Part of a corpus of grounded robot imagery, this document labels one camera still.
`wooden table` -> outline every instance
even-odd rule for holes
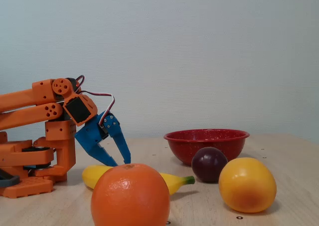
[[[132,161],[178,176],[193,175],[172,154],[162,138],[128,139]],[[122,162],[112,141],[103,146]],[[228,209],[218,185],[196,182],[183,186],[171,197],[170,226],[318,226],[319,145],[288,134],[252,135],[240,157],[261,160],[273,172],[278,186],[274,204],[259,214],[241,214]],[[97,161],[77,148],[77,163],[68,182],[55,185],[49,194],[19,199],[0,198],[1,226],[93,226],[90,214],[92,192],[82,182],[83,169]]]

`dark red plum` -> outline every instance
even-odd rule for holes
[[[228,163],[226,156],[214,147],[197,151],[191,162],[194,174],[206,183],[217,183],[220,172]]]

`banana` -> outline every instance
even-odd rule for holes
[[[82,172],[82,179],[84,181],[84,184],[87,187],[94,189],[99,178],[106,171],[108,171],[110,169],[112,169],[112,167],[106,166],[106,165],[90,165],[90,166],[88,166]],[[180,189],[180,187],[183,185],[192,185],[195,183],[195,178],[193,176],[179,177],[179,176],[165,174],[165,173],[160,173],[160,175],[165,180],[170,195],[175,194]]]

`red bowl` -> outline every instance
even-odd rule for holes
[[[191,165],[196,152],[204,147],[221,150],[228,161],[237,158],[249,133],[233,129],[194,129],[168,133],[164,139],[173,154],[185,165]]]

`orange robotic arm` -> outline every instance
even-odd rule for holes
[[[0,187],[0,195],[16,198],[50,192],[55,181],[66,180],[67,171],[75,164],[76,125],[97,115],[93,101],[76,93],[80,91],[78,84],[75,79],[48,79],[33,83],[32,89],[0,95],[0,130],[46,121],[45,137],[34,143],[10,142],[6,133],[0,132],[0,171],[20,177],[18,185]],[[74,110],[80,104],[87,112]],[[71,119],[65,119],[64,113]],[[47,167],[54,151],[57,164]],[[33,173],[28,172],[32,165],[36,167]]]
[[[77,82],[70,79],[49,79],[32,84],[32,89],[16,93],[0,95],[0,113],[16,108],[37,105],[17,111],[0,114],[0,130],[10,129],[27,124],[33,124],[46,120],[54,120],[63,114],[63,108],[73,119],[77,126],[94,117],[98,110],[93,101],[86,95],[76,94]],[[64,99],[63,107],[56,103]],[[70,112],[68,106],[84,104],[88,109],[87,117],[77,119]]]

